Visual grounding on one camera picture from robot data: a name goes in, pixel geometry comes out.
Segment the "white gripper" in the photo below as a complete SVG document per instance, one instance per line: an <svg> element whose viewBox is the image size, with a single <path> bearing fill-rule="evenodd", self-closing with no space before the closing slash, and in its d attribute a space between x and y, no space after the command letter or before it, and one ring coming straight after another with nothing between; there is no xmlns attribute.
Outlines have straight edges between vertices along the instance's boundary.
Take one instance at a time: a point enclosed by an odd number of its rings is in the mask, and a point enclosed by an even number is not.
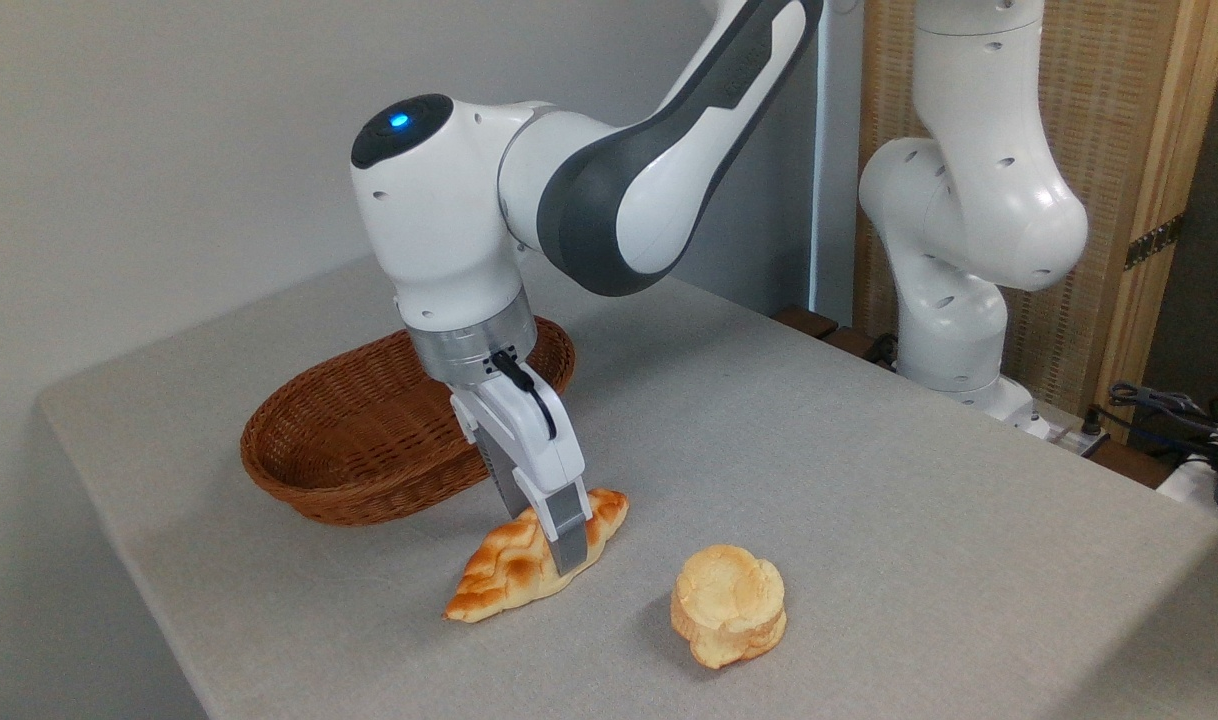
<svg viewBox="0 0 1218 720"><path fill-rule="evenodd" d="M590 559L590 497L582 482L585 461L561 398L540 374L519 363L533 392L495 373L485 383L449 384L456 409L466 411L466 430L513 519L533 509L548 538L559 577Z"/></svg>

